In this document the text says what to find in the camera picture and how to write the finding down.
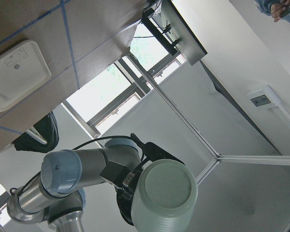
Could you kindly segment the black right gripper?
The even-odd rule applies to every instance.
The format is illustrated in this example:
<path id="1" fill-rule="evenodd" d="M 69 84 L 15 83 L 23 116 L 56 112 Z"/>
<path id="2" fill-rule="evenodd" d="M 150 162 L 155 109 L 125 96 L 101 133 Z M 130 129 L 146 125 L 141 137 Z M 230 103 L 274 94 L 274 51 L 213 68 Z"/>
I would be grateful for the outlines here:
<path id="1" fill-rule="evenodd" d="M 133 170 L 130 170 L 122 164 L 109 161 L 100 173 L 100 177 L 104 181 L 115 187 L 119 212 L 125 222 L 131 226 L 134 225 L 131 217 L 132 201 L 144 164 L 143 160 Z"/>

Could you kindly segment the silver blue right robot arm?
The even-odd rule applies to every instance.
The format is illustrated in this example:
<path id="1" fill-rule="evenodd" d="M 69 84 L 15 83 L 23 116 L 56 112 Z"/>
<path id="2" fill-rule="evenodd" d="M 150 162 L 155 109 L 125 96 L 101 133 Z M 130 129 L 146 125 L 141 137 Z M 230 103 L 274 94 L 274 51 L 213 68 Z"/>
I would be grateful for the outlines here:
<path id="1" fill-rule="evenodd" d="M 55 232 L 82 232 L 84 188 L 102 184 L 108 164 L 132 171 L 140 162 L 136 142 L 125 137 L 113 137 L 103 148 L 50 152 L 40 172 L 11 194 L 8 215 L 22 224 L 46 221 Z"/>

